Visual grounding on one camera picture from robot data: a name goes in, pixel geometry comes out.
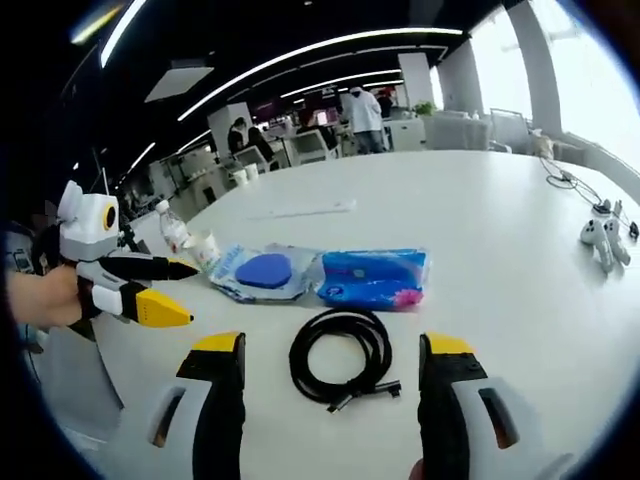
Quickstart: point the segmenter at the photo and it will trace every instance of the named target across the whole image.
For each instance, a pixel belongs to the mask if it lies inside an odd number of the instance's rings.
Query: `desk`
[[[566,166],[627,214],[640,208],[596,171]],[[555,189],[535,158],[494,152],[407,152],[284,169],[237,188],[198,214],[222,244],[282,242],[325,249],[425,246],[433,266],[417,313],[380,314],[394,348],[385,377],[402,397],[365,398],[329,415],[294,388],[288,351],[316,312],[238,305],[202,278],[155,286],[190,308],[194,323],[152,330],[103,316],[96,337],[125,408],[142,385],[175,374],[200,337],[247,333],[243,478],[404,479],[420,457],[418,334],[465,338],[492,376],[510,382],[539,413],[553,453],[585,452],[622,405],[639,359],[640,249],[624,232],[632,264],[605,278],[578,235],[589,205]],[[355,198],[350,213],[255,221],[294,202]],[[312,368],[340,380],[361,367],[356,349],[327,339]]]

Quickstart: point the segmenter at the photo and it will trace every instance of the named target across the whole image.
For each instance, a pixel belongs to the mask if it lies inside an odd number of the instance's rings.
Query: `black cable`
[[[318,380],[309,369],[309,351],[323,335],[349,336],[355,339],[365,356],[365,367],[346,383]],[[380,319],[365,310],[337,308],[313,317],[298,332],[289,352],[291,379],[305,397],[328,403],[329,412],[341,410],[350,400],[362,395],[389,392],[400,395],[398,380],[377,385],[391,366],[389,335]]]
[[[604,205],[604,201],[602,200],[600,195],[598,195],[598,192],[596,192],[595,189],[591,187],[591,185],[573,174],[569,176],[552,160],[544,159],[540,156],[538,156],[538,160],[540,160],[542,168],[544,168],[548,173],[546,181],[549,185],[555,188],[560,188],[562,190],[575,190],[578,195],[580,195],[587,203],[589,203],[589,205],[591,205],[595,213],[606,216],[613,214],[613,216],[618,219],[620,224],[629,229],[629,235],[631,236],[631,238],[635,239],[636,234],[640,235],[640,232],[637,232],[637,224],[629,220],[629,217],[624,210],[622,210],[620,214],[616,214],[613,210],[600,212],[601,207]],[[549,167],[547,167],[547,163],[553,165],[553,167],[556,168],[560,173],[560,176],[553,174],[551,170],[549,170]],[[585,192],[591,194],[593,198],[589,198],[585,194]]]

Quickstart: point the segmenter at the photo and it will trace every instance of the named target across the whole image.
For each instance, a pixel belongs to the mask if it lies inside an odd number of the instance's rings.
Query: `human hand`
[[[42,299],[40,326],[65,327],[80,320],[82,307],[75,268],[67,265],[54,268],[41,278],[39,290]]]

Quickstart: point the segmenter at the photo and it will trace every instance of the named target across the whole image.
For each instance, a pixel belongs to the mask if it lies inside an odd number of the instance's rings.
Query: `cable connector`
[[[334,402],[331,405],[329,405],[329,408],[327,408],[327,412],[329,412],[329,413],[339,412],[340,410],[342,410],[344,407],[347,406],[347,403],[349,403],[351,400],[353,400],[354,398],[356,398],[358,396],[359,395],[351,395],[350,393],[346,394],[339,401]]]
[[[576,177],[573,175],[573,173],[571,172],[567,172],[566,170],[560,170],[560,174],[562,175],[562,181],[563,182],[573,182]]]
[[[373,393],[389,392],[393,398],[397,398],[400,396],[400,390],[402,390],[400,380],[394,380],[393,382],[380,383],[376,385],[373,389]]]

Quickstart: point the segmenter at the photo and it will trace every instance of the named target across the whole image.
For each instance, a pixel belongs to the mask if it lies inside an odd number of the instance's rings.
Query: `led light strip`
[[[313,90],[314,88],[331,85],[332,83],[344,82],[345,80],[353,80],[355,78],[363,77],[374,77],[376,75],[389,75],[391,73],[402,73],[402,70],[400,70],[399,68],[394,68],[393,70],[380,70],[378,72],[359,73],[357,75],[349,75],[348,77],[334,78],[333,80],[327,80],[326,82],[316,83],[315,85],[310,85],[308,87],[294,90],[293,92],[285,93],[284,95],[280,95],[280,98],[290,97],[291,95],[295,95],[296,93],[304,92],[306,90]]]
[[[138,159],[137,159],[135,162],[133,162],[133,163],[131,164],[131,168],[129,168],[129,171],[128,171],[127,173],[129,173],[131,170],[133,170],[133,169],[136,167],[136,165],[137,165],[138,163],[140,163],[140,160],[142,160],[142,159],[144,158],[144,156],[145,156],[147,153],[149,153],[149,151],[150,151],[153,147],[155,147],[155,146],[156,146],[156,142],[153,142],[151,145],[149,145],[149,146],[145,149],[145,151],[144,151],[144,152],[142,152],[142,155],[140,155],[140,156],[138,157]]]
[[[383,35],[429,34],[429,33],[437,33],[437,34],[443,34],[443,35],[462,35],[463,32],[462,30],[454,30],[454,29],[448,29],[448,28],[431,28],[431,27],[390,28],[387,30],[372,30],[369,32],[354,33],[354,34],[345,35],[342,37],[331,38],[329,40],[324,40],[322,42],[314,43],[312,45],[307,45],[306,47],[302,47],[297,50],[293,50],[289,53],[285,53],[284,55],[280,55],[279,57],[272,58],[271,60],[264,62],[256,67],[253,67],[251,70],[247,70],[246,72],[220,85],[218,88],[216,88],[211,93],[203,97],[200,101],[198,101],[193,106],[191,106],[191,108],[189,108],[186,112],[180,115],[178,117],[178,121],[182,122],[185,118],[187,118],[197,109],[199,109],[202,105],[207,103],[213,97],[220,94],[221,92],[224,92],[229,87],[232,87],[236,83],[244,80],[245,78],[253,75],[254,73],[258,73],[259,71],[264,70],[265,68],[271,67],[277,63],[283,62],[285,60],[301,55],[303,53],[310,52],[312,50],[317,50],[319,48],[327,47],[329,45],[336,45],[338,43],[350,42],[352,40],[359,40],[362,38],[379,37]]]
[[[113,17],[117,15],[117,13],[122,9],[122,5],[116,5],[111,10],[106,12],[104,15],[97,18],[90,25],[87,25],[86,28],[82,29],[72,40],[71,43],[75,45],[82,45],[89,38],[93,36],[98,30],[104,27],[107,23],[111,21]]]
[[[120,37],[122,37],[122,34],[124,34],[124,31],[133,20],[133,17],[136,16],[136,14],[140,11],[146,1],[147,0],[134,0],[129,7],[129,10],[124,12],[124,15],[118,22],[118,25],[116,25],[116,28],[113,29],[113,32],[111,32],[111,36],[109,37],[109,40],[107,40],[107,43],[105,44],[104,49],[102,49],[102,53],[100,54],[100,63],[102,64],[102,68],[104,68],[109,61],[109,58],[111,57],[113,50],[116,48]]]
[[[270,82],[271,80],[275,80],[278,77],[281,77],[283,75],[287,75],[288,73],[291,72],[296,72],[296,71],[300,71],[305,67],[309,67],[311,65],[319,65],[321,63],[325,63],[325,62],[330,62],[332,60],[335,60],[337,58],[343,58],[343,57],[352,57],[355,55],[362,55],[364,53],[371,53],[371,52],[384,52],[384,51],[388,51],[388,50],[429,50],[429,49],[440,49],[442,50],[442,52],[440,53],[440,56],[438,57],[438,60],[442,60],[442,57],[444,55],[446,55],[447,51],[449,50],[449,47],[444,47],[444,46],[439,46],[439,45],[396,45],[393,47],[379,47],[379,48],[369,48],[367,50],[358,50],[356,52],[351,52],[351,53],[345,53],[343,55],[336,55],[334,57],[327,57],[327,58],[323,58],[322,60],[317,60],[315,62],[311,62],[311,63],[306,63],[304,65],[300,65],[299,67],[296,68],[291,68],[289,70],[285,70],[284,72],[280,72],[277,73],[269,78],[265,78],[264,80],[260,80],[257,83],[254,83],[251,88],[255,88],[258,87],[260,85],[262,85],[263,83],[267,83]],[[242,95],[243,93],[248,92],[250,89],[249,88],[245,88],[244,90],[242,90],[241,92],[235,93],[233,96],[229,97],[227,100],[233,100],[237,97],[239,97],[240,95]]]
[[[192,145],[192,144],[196,143],[198,140],[200,140],[202,137],[204,137],[207,133],[210,133],[210,132],[211,132],[211,130],[207,130],[203,134],[198,135],[196,138],[191,140],[189,143],[184,144],[176,153],[182,153],[189,145]]]
[[[380,85],[400,85],[401,83],[404,83],[404,80],[391,80],[389,82],[374,82],[374,83],[367,83],[365,85],[363,85],[363,87],[379,87]]]

